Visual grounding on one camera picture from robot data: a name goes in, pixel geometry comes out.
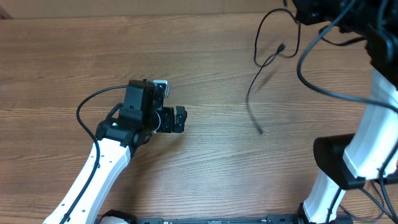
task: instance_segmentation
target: wooden table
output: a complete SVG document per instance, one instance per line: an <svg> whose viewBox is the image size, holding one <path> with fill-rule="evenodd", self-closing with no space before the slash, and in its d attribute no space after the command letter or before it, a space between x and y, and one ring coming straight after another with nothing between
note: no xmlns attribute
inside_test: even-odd
<svg viewBox="0 0 398 224"><path fill-rule="evenodd" d="M313 140L355 132L364 105L307 89L295 73L298 57L277 58L250 99L266 131L258 135L244 99L258 70L252 55L262 16L0 21L0 223L43 222L91 149L76 107L97 90L143 78L170 81L165 105L186 107L185 132L156 134L140 147L100 214L111 208L163 218L295 213L318 172ZM264 28L261 60L282 41L287 54L294 51L297 26L287 15L271 16ZM303 27L299 54L319 28ZM328 35L336 42L350 37ZM319 43L303 74L322 87L367 96L372 67L363 45ZM81 117L94 130L123 99L124 90L104 93ZM398 207L398 190L387 189ZM379 213L358 190L343 205L364 218Z"/></svg>

